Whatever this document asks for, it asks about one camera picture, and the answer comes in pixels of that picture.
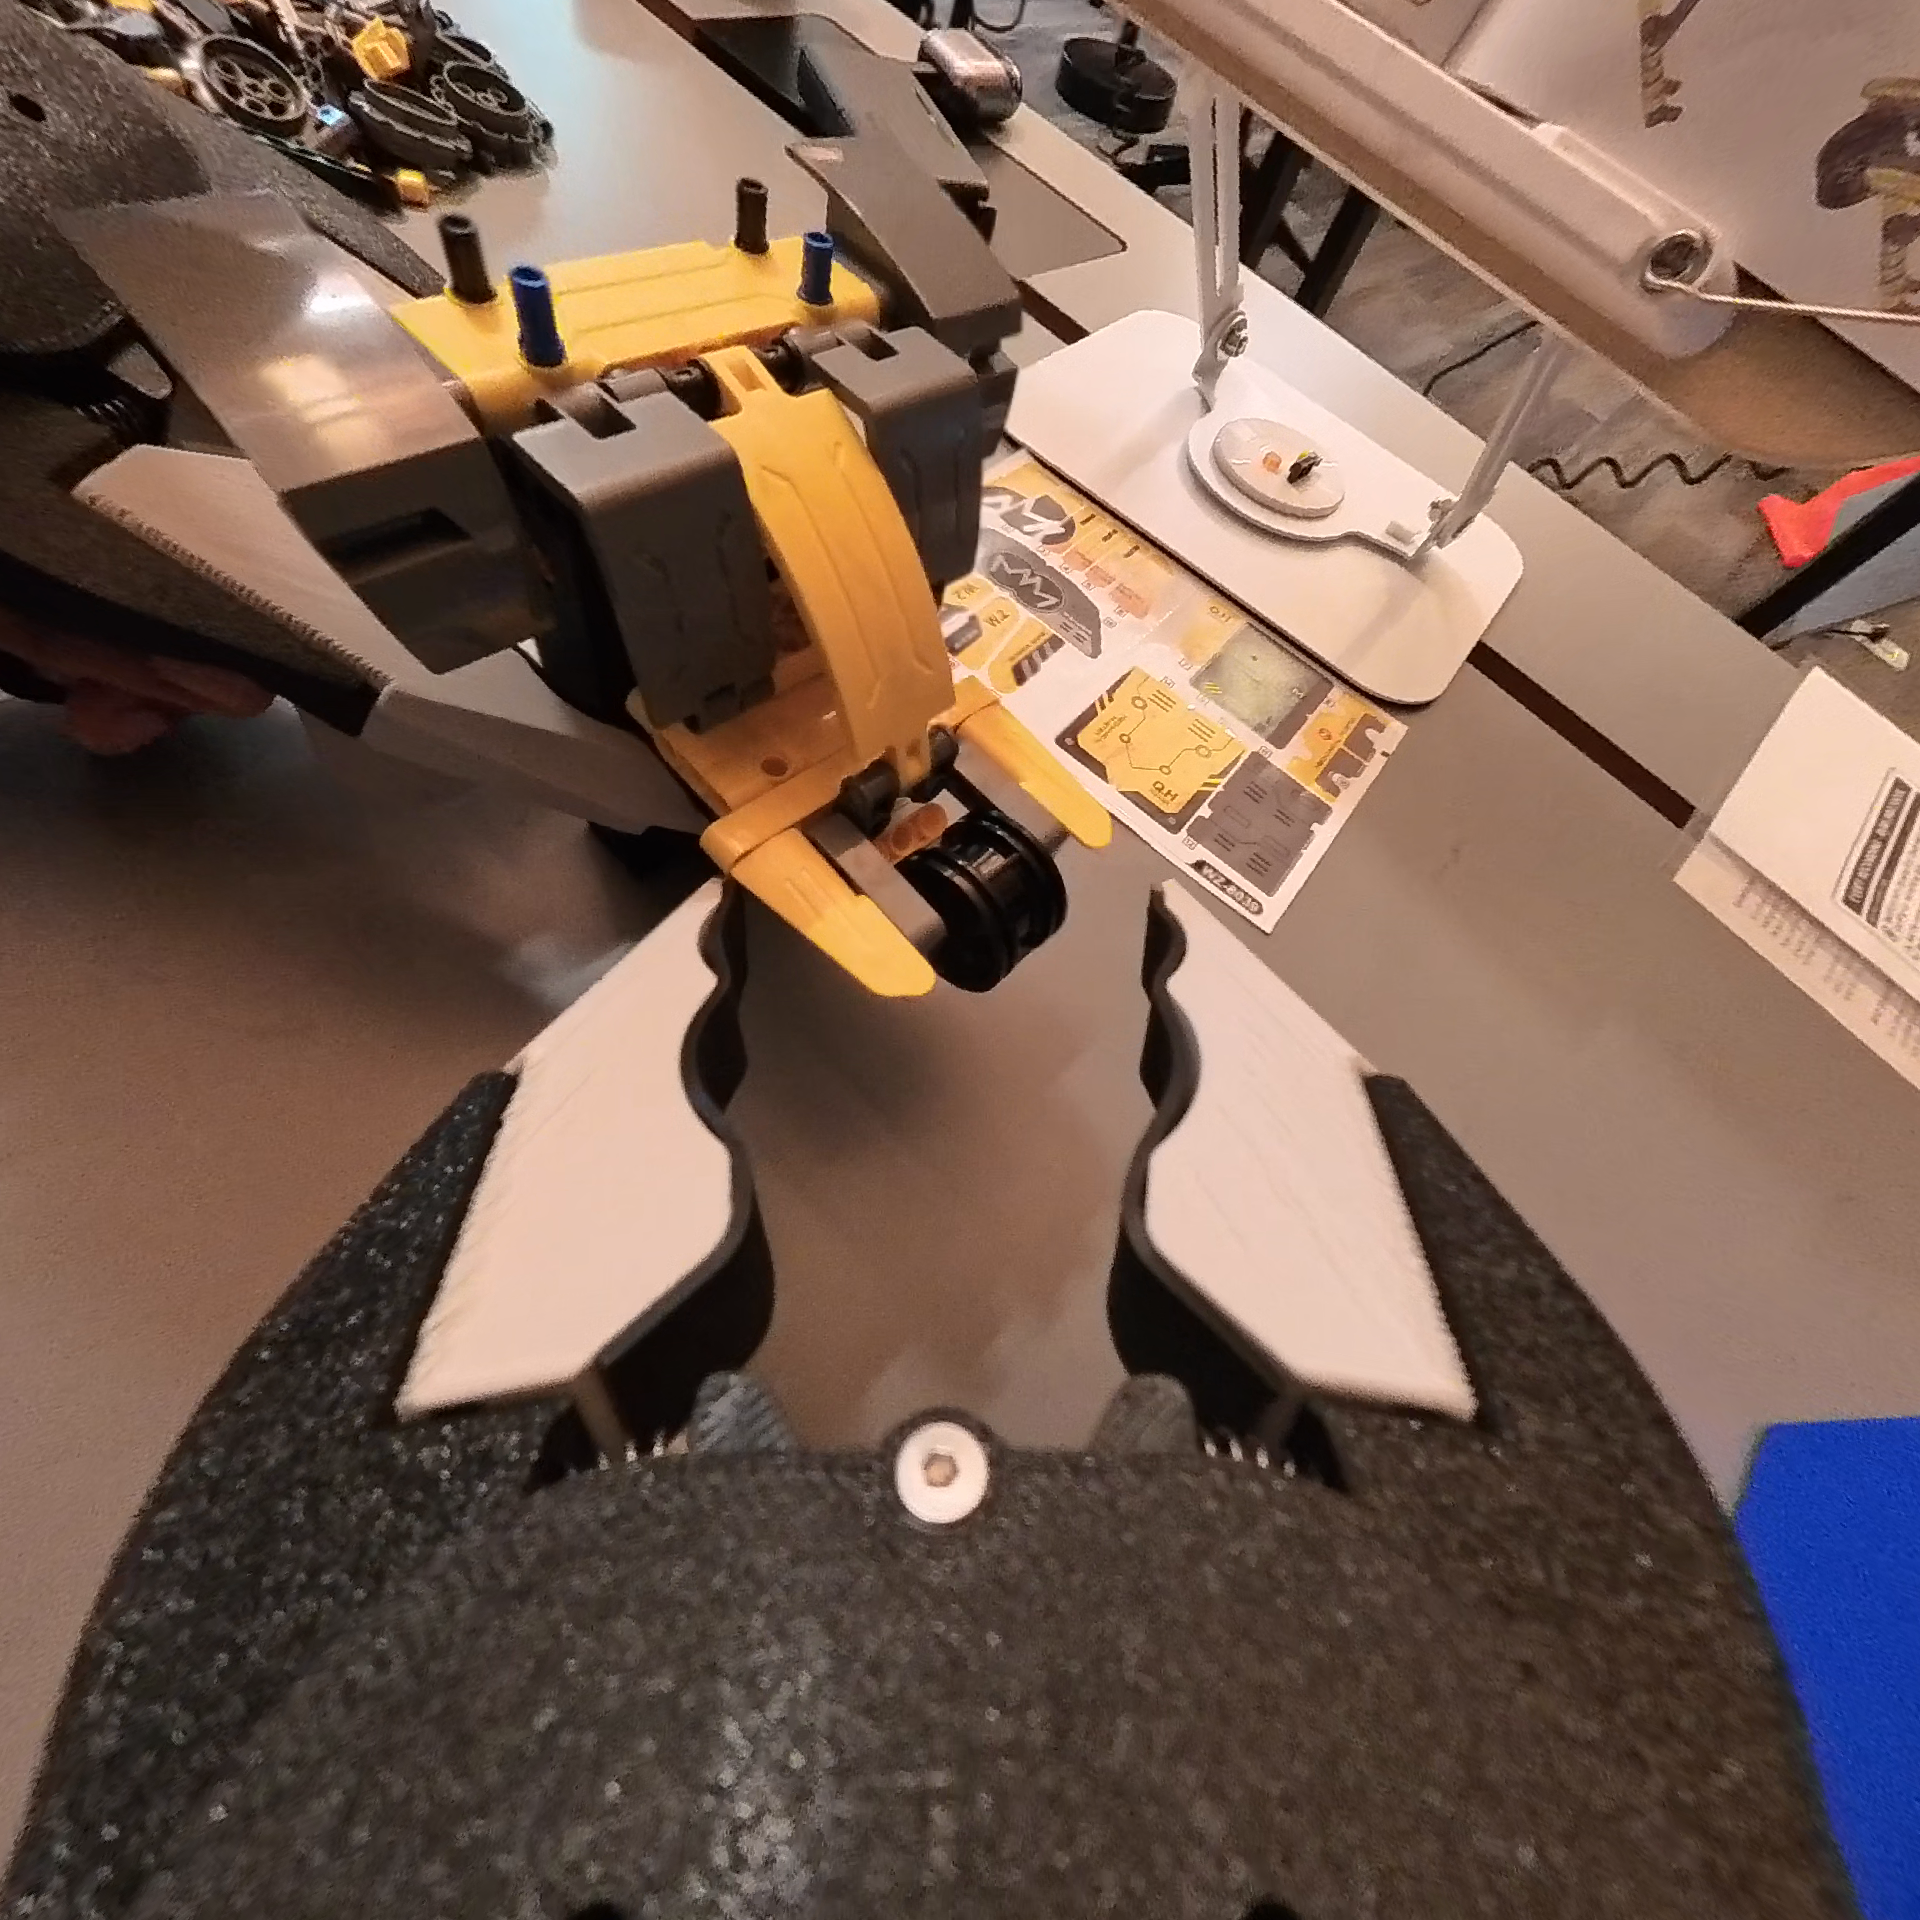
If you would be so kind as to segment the yellow black sticker sheet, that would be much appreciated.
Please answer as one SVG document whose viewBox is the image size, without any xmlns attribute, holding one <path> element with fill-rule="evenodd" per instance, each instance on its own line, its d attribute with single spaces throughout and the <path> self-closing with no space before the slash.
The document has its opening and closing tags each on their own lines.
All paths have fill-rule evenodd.
<svg viewBox="0 0 1920 1920">
<path fill-rule="evenodd" d="M 982 471 L 976 563 L 944 594 L 944 637 L 1120 825 L 1258 928 L 1405 735 L 1012 447 Z"/>
</svg>

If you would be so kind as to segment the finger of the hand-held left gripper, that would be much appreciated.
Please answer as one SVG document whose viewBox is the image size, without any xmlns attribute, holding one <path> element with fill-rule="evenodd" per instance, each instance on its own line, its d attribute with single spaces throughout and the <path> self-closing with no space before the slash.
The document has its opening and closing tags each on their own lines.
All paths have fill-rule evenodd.
<svg viewBox="0 0 1920 1920">
<path fill-rule="evenodd" d="M 76 496 L 354 671 L 375 693 L 358 735 L 369 753 L 617 833 L 705 830 L 705 815 L 653 749 L 567 707 L 517 653 L 445 674 L 418 664 L 300 536 L 252 464 L 129 448 Z"/>
<path fill-rule="evenodd" d="M 488 451 L 442 376 L 286 203 L 68 210 L 58 229 L 281 502 L 488 496 Z"/>
</svg>

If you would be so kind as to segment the person's left hand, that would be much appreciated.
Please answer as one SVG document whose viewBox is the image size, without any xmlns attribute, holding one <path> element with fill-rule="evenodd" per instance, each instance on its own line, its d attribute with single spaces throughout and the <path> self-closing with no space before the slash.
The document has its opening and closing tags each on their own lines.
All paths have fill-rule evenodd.
<svg viewBox="0 0 1920 1920">
<path fill-rule="evenodd" d="M 196 717 L 256 719 L 273 696 L 209 664 L 143 657 L 110 641 L 1 614 L 5 693 L 55 707 L 86 753 L 151 749 Z"/>
</svg>

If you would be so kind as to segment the printed paper sheet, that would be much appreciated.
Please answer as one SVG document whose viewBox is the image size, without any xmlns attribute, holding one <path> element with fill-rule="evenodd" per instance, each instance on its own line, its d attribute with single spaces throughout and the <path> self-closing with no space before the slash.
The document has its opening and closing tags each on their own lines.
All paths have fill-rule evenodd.
<svg viewBox="0 0 1920 1920">
<path fill-rule="evenodd" d="M 1678 889 L 1918 1086 L 1918 744 L 1810 667 L 1687 830 Z"/>
</svg>

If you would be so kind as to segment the black round floor device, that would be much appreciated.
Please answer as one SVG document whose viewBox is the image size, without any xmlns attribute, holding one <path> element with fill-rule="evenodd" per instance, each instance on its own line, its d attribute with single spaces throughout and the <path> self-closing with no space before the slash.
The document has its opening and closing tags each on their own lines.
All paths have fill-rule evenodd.
<svg viewBox="0 0 1920 1920">
<path fill-rule="evenodd" d="M 1133 23 L 1112 38 L 1073 35 L 1053 69 L 1062 106 L 1122 138 L 1168 129 L 1180 83 L 1143 46 Z"/>
</svg>

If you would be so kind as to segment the red plastic piece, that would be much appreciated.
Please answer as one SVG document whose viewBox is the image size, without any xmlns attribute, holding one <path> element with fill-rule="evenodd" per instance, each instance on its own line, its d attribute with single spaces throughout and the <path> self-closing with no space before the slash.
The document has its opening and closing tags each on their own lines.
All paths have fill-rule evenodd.
<svg viewBox="0 0 1920 1920">
<path fill-rule="evenodd" d="M 1864 512 L 1884 504 L 1892 489 L 1918 475 L 1918 458 L 1872 464 L 1845 474 L 1808 498 L 1766 494 L 1760 520 L 1766 538 L 1784 570 L 1801 570 L 1823 555 L 1837 531 L 1855 525 Z"/>
</svg>

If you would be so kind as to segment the yellow grey toy vehicle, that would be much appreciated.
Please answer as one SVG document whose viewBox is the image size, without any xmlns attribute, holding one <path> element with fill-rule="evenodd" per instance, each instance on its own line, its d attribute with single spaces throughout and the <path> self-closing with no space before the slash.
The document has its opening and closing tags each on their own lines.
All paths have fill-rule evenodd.
<svg viewBox="0 0 1920 1920">
<path fill-rule="evenodd" d="M 990 993 L 1068 919 L 1108 813 L 967 674 L 1020 295 L 984 193 L 886 119 L 802 139 L 822 224 L 382 306 L 316 237 L 272 270 L 246 463 L 369 671 L 360 739 L 716 871 L 886 999 Z"/>
</svg>

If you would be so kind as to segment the pile of toy building parts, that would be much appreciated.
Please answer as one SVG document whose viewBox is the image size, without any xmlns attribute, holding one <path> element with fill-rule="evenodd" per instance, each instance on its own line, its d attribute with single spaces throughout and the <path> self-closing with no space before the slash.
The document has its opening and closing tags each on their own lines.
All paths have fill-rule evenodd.
<svg viewBox="0 0 1920 1920">
<path fill-rule="evenodd" d="M 543 113 L 428 2 L 30 2 L 70 40 L 384 213 L 554 155 Z"/>
</svg>

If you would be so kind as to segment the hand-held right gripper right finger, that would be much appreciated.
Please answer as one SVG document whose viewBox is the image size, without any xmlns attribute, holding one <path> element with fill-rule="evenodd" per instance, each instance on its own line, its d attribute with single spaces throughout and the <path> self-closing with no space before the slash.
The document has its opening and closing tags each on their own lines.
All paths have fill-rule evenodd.
<svg viewBox="0 0 1920 1920">
<path fill-rule="evenodd" d="M 1117 1259 L 1274 1399 L 1478 1414 L 1388 1154 L 1373 1070 L 1193 893 L 1148 904 L 1143 1085 Z"/>
</svg>

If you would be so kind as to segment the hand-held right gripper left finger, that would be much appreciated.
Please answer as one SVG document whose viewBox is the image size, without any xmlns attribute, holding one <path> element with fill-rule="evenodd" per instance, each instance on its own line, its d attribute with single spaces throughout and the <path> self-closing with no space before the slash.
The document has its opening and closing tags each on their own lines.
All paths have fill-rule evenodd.
<svg viewBox="0 0 1920 1920">
<path fill-rule="evenodd" d="M 548 1397 L 682 1422 L 756 1353 L 774 1285 L 729 1122 L 743 954 L 738 893 L 708 881 L 511 1059 L 401 1422 Z"/>
</svg>

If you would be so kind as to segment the silver rounded device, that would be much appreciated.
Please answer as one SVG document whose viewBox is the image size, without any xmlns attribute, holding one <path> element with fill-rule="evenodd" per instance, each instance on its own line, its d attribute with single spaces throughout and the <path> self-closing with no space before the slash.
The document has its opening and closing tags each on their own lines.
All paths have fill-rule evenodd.
<svg viewBox="0 0 1920 1920">
<path fill-rule="evenodd" d="M 925 32 L 919 40 L 917 78 L 959 126 L 1002 126 L 1024 103 L 1016 65 L 972 30 Z"/>
</svg>

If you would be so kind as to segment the blue plastic box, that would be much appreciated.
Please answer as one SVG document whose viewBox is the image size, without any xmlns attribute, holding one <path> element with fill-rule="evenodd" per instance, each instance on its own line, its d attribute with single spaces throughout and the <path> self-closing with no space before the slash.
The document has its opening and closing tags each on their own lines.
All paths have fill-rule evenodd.
<svg viewBox="0 0 1920 1920">
<path fill-rule="evenodd" d="M 1765 1430 L 1734 1535 L 1866 1919 L 1918 1917 L 1918 1422 Z"/>
</svg>

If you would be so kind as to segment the white book stand black board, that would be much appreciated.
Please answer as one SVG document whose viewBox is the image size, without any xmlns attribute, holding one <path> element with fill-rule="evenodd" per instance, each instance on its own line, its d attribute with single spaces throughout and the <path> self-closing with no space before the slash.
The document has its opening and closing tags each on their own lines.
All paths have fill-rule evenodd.
<svg viewBox="0 0 1920 1920">
<path fill-rule="evenodd" d="M 1752 407 L 1772 461 L 1869 463 L 1895 406 L 1837 360 L 1845 330 L 1916 317 L 1740 288 L 1734 247 L 1613 155 L 1471 88 L 1349 6 L 1172 2 L 1122 13 L 1188 63 L 1194 321 L 1133 314 L 1021 376 L 1012 443 L 1312 662 L 1426 707 L 1522 577 L 1478 531 L 1529 415 L 1572 350 L 1671 415 Z M 1445 496 L 1401 455 L 1250 353 L 1241 107 L 1542 327 L 1468 480 Z M 1264 448 L 1322 463 L 1293 488 Z"/>
</svg>

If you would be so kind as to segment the assembly instruction booklet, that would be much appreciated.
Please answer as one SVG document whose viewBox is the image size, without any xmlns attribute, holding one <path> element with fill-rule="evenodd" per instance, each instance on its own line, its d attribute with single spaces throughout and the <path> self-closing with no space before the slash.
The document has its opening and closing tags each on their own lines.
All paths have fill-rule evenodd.
<svg viewBox="0 0 1920 1920">
<path fill-rule="evenodd" d="M 1780 295 L 1916 317 L 1916 2 L 1501 2 L 1452 66 L 1688 207 Z"/>
</svg>

